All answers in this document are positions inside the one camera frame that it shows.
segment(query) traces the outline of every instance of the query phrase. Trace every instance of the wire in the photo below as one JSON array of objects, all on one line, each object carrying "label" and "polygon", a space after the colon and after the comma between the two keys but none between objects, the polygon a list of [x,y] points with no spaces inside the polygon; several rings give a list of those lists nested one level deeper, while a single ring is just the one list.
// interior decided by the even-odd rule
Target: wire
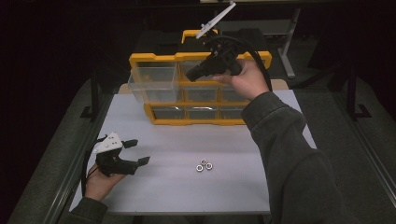
[{"label": "wire", "polygon": [[87,180],[88,180],[88,178],[90,178],[90,176],[93,174],[93,173],[95,173],[95,171],[98,169],[98,167],[96,167],[94,170],[92,170],[92,172],[90,172],[88,175],[87,175]]},{"label": "wire", "polygon": [[81,168],[81,193],[82,196],[85,196],[85,190],[86,190],[86,185],[87,185],[87,166],[88,166],[88,161],[90,160],[90,156],[92,154],[93,151],[93,147],[99,143],[99,142],[103,142],[105,139],[107,138],[107,135],[103,138],[99,138],[96,139],[95,141],[93,141],[93,143],[90,145],[90,147],[87,148],[87,150],[85,150],[85,155],[84,155],[84,160],[82,162],[82,168]]},{"label": "wire", "polygon": [[256,61],[256,64],[259,66],[260,70],[262,71],[262,75],[264,76],[269,91],[272,91],[273,89],[272,89],[271,78],[267,69],[265,68],[264,63],[262,62],[262,58],[260,57],[259,53],[255,51],[251,46],[247,46],[247,48],[248,48],[247,52],[250,53],[250,55],[253,57],[254,61]]}]

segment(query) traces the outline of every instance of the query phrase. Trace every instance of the white table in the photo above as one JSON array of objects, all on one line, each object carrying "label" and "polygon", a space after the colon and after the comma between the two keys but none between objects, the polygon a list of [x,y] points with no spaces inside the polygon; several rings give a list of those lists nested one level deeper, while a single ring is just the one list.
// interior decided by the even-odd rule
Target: white table
[{"label": "white table", "polygon": [[[274,91],[301,111],[293,91]],[[153,125],[132,94],[116,94],[99,137],[117,132],[123,141],[138,139],[120,157],[147,165],[125,177],[104,199],[108,212],[125,215],[264,214],[269,197],[258,147],[245,125]],[[304,136],[316,147],[307,129]],[[88,167],[94,163],[92,155]],[[198,173],[201,159],[213,164]],[[81,199],[81,189],[70,210]]]}]

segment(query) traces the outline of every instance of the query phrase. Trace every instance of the metal nut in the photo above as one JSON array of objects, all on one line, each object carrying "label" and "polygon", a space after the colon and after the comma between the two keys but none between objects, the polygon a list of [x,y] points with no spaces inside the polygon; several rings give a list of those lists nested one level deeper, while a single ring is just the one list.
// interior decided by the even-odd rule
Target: metal nut
[{"label": "metal nut", "polygon": [[213,165],[212,165],[212,163],[207,163],[205,167],[206,167],[206,170],[211,170],[213,168]]},{"label": "metal nut", "polygon": [[203,166],[207,165],[207,159],[202,159],[201,160],[201,165],[203,165]]},{"label": "metal nut", "polygon": [[197,171],[202,172],[204,170],[204,166],[202,165],[197,165]]}]

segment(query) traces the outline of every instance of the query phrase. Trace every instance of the yellow storage bin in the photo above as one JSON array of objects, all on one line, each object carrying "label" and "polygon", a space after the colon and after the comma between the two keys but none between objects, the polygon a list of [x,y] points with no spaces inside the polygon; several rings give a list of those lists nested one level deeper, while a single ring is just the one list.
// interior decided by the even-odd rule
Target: yellow storage bin
[{"label": "yellow storage bin", "polygon": [[[231,87],[219,84],[211,76],[200,77],[195,82],[187,79],[187,72],[210,54],[192,35],[197,32],[199,31],[185,31],[181,42],[174,43],[180,51],[170,51],[168,54],[163,53],[163,44],[156,43],[163,41],[166,45],[172,44],[167,35],[155,33],[153,37],[145,34],[142,44],[137,44],[129,59],[132,68],[129,88],[136,100],[144,103],[146,115],[153,124],[245,124],[241,112],[248,101],[236,94]],[[259,38],[256,43],[261,46],[257,52],[268,68],[272,56],[262,47],[265,40],[261,33],[256,34]],[[239,54],[237,58],[253,60],[247,52]]]}]

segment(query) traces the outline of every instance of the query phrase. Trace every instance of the gray sleeve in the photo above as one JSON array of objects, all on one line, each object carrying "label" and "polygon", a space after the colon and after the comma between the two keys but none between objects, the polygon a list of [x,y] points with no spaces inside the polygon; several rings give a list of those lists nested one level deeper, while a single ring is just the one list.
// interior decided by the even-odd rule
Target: gray sleeve
[{"label": "gray sleeve", "polygon": [[274,223],[359,223],[346,210],[329,160],[305,141],[303,114],[266,92],[242,118],[262,155]]},{"label": "gray sleeve", "polygon": [[64,224],[98,224],[101,223],[107,206],[94,199],[82,198],[78,205],[61,222]]}]

